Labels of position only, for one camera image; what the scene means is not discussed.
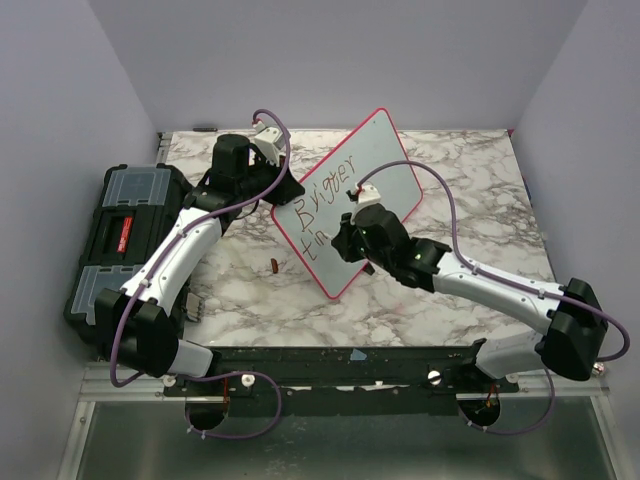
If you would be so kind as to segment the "pink framed whiteboard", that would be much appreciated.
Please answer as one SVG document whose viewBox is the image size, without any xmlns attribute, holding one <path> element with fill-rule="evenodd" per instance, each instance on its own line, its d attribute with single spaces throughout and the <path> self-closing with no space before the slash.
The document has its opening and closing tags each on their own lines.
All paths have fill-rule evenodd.
<svg viewBox="0 0 640 480">
<path fill-rule="evenodd" d="M 377 167 L 408 158 L 389 112 L 378 108 L 306 173 L 305 194 L 274 207 L 271 217 L 316 283 L 338 298 L 365 267 L 344 262 L 330 241 L 355 204 L 347 192 Z"/>
</svg>

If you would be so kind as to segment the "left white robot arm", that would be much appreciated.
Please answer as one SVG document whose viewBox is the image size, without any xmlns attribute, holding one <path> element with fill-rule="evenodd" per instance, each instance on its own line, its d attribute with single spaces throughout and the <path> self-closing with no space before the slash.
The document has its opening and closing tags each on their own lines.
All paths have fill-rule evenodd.
<svg viewBox="0 0 640 480">
<path fill-rule="evenodd" d="M 165 239 L 131 279 L 95 299 L 98 351 L 110 365 L 155 378 L 187 376 L 201 395 L 220 387 L 212 350 L 182 339 L 172 310 L 195 267 L 244 207 L 286 205 L 304 193 L 290 172 L 290 155 L 290 135 L 276 127 L 253 138 L 217 139 L 211 167 L 186 195 Z"/>
</svg>

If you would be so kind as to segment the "black mounting rail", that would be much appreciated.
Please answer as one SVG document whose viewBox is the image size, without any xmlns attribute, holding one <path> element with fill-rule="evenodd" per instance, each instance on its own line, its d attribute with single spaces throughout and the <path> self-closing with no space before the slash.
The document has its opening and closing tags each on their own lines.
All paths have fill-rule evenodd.
<svg viewBox="0 0 640 480">
<path fill-rule="evenodd" d="M 236 417 L 456 415 L 458 400 L 518 386 L 474 365 L 477 344 L 462 347 L 216 347 L 213 375 L 179 379 L 169 398 L 197 410 L 227 406 Z"/>
</svg>

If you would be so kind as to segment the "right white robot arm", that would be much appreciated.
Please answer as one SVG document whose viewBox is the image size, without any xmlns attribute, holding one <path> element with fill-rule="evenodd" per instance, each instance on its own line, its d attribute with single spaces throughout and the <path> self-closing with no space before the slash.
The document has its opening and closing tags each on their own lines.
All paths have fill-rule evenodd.
<svg viewBox="0 0 640 480">
<path fill-rule="evenodd" d="M 448 245 L 410 236 L 380 204 L 343 214 L 331 245 L 348 263 L 367 260 L 406 287 L 461 297 L 529 327 L 524 334 L 477 342 L 475 358 L 459 370 L 467 389 L 480 392 L 496 379 L 541 368 L 569 380 L 590 378 L 608 327 L 596 314 L 600 305 L 587 282 L 573 278 L 559 285 L 468 267 Z"/>
</svg>

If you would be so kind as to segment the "black plastic toolbox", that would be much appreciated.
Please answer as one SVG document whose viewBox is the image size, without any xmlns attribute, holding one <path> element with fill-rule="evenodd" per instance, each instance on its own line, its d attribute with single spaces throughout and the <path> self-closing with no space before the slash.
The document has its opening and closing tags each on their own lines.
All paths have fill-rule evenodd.
<svg viewBox="0 0 640 480">
<path fill-rule="evenodd" d="M 66 322 L 85 344 L 95 345 L 96 296 L 119 289 L 147 262 L 191 189 L 177 168 L 165 164 L 107 170 L 64 308 Z"/>
</svg>

